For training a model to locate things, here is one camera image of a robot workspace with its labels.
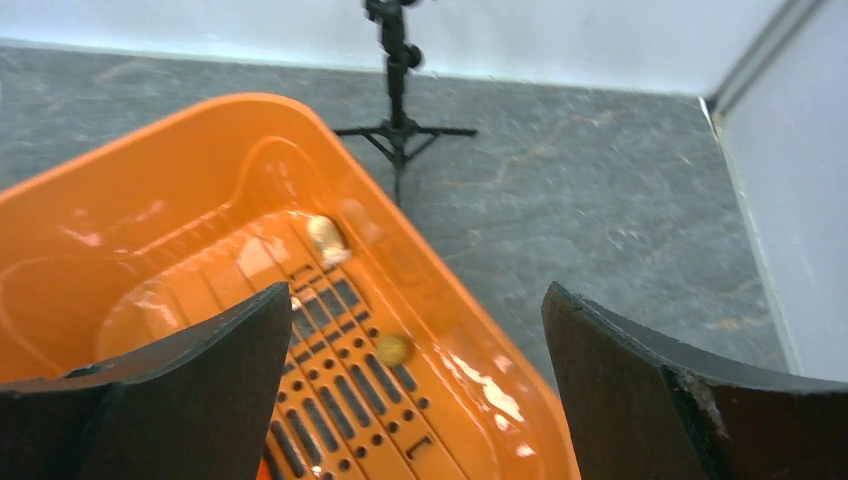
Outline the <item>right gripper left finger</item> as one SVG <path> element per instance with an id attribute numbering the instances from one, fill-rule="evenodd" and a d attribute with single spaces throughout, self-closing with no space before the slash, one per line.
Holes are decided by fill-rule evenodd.
<path id="1" fill-rule="evenodd" d="M 55 379 L 1 387 L 5 479 L 253 479 L 290 340 L 288 286 Z"/>

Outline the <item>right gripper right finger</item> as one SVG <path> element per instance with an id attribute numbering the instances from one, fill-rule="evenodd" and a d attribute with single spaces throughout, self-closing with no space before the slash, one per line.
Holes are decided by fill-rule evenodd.
<path id="1" fill-rule="evenodd" d="M 732 360 L 552 283 L 541 315 L 585 479 L 843 479 L 847 386 Z"/>

